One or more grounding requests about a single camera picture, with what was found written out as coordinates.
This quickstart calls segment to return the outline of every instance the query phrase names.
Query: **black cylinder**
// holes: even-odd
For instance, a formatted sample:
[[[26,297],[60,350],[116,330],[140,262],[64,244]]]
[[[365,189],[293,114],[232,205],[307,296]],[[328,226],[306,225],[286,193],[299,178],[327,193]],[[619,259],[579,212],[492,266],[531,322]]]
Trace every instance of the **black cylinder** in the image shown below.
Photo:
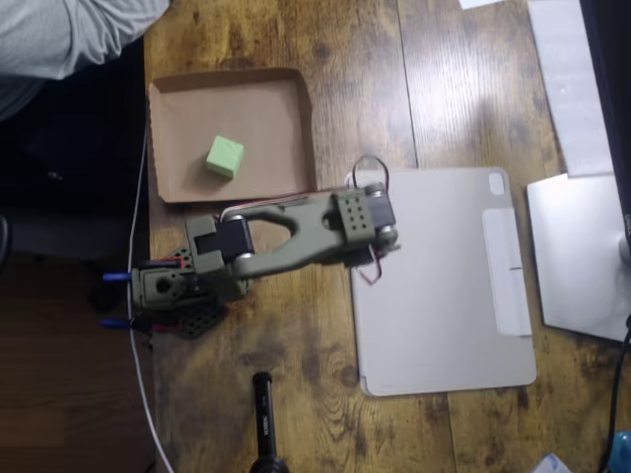
[[[252,379],[256,403],[256,437],[258,456],[276,456],[276,432],[274,431],[274,411],[272,405],[272,376],[268,372],[258,372]]]

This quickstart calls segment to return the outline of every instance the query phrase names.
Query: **gray sleeve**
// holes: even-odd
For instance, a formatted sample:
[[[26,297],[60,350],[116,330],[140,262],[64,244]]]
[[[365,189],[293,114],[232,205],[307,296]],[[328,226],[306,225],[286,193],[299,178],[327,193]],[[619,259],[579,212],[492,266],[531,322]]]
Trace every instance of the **gray sleeve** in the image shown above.
[[[170,0],[0,0],[0,76],[63,79],[118,57]]]

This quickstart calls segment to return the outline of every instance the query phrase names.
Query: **red wire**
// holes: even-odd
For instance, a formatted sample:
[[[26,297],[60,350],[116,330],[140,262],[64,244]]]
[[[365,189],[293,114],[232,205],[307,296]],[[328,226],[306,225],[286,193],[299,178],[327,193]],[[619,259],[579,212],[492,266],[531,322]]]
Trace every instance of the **red wire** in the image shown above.
[[[382,270],[382,263],[380,262],[377,254],[375,253],[375,248],[372,245],[370,245],[368,249],[370,250],[371,256],[373,257],[373,261],[375,262],[375,267],[377,268],[377,276],[375,276],[375,279],[370,279],[368,276],[366,276],[366,273],[364,273],[364,271],[362,271],[361,269],[358,269],[357,271],[359,272],[359,275],[362,277],[362,279],[364,279],[364,281],[366,281],[369,285],[373,286],[382,278],[384,271]]]
[[[366,156],[362,156],[359,160],[357,160],[352,170],[353,185],[356,188],[358,187],[357,176],[356,176],[357,167],[364,160],[377,161],[382,166],[382,168],[384,168],[384,174],[386,175],[385,186],[386,186],[386,192],[388,192],[390,189],[390,173],[389,173],[389,170],[387,169],[386,163],[384,163],[382,160],[380,160],[376,156],[366,155]],[[368,276],[366,276],[366,273],[364,273],[361,269],[358,268],[357,271],[359,272],[359,275],[362,277],[364,281],[366,281],[369,285],[373,286],[382,278],[384,271],[382,269],[382,263],[380,262],[379,256],[375,252],[375,248],[372,245],[370,245],[368,249],[370,250],[371,256],[373,257],[373,261],[375,262],[375,267],[377,268],[377,276],[375,277],[375,279],[370,279]]]

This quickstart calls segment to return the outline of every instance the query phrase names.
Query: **wood grain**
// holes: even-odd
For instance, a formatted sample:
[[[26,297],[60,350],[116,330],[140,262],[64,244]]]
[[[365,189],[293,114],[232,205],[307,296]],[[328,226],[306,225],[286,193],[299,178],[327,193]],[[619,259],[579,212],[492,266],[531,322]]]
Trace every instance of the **wood grain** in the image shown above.
[[[147,78],[297,67],[314,103],[318,184],[364,154],[416,166],[394,0],[178,1],[146,42]],[[151,245],[182,241],[185,218],[150,177]],[[281,233],[255,229],[259,245]],[[452,472],[445,395],[372,399],[358,385],[348,278],[310,267],[255,283],[211,333],[158,337],[159,431],[178,472],[247,471],[255,459],[251,376],[274,376],[278,450],[293,471]]]
[[[0,471],[141,473],[153,461],[129,336],[99,327],[87,276],[20,255],[0,276]]]
[[[527,388],[449,394],[456,470],[529,471],[554,451],[574,472],[596,471],[618,349],[541,323],[526,186],[562,166],[526,1],[399,8],[419,165],[500,166],[511,180],[536,351],[537,381]],[[626,376],[619,428],[631,424],[629,389]]]

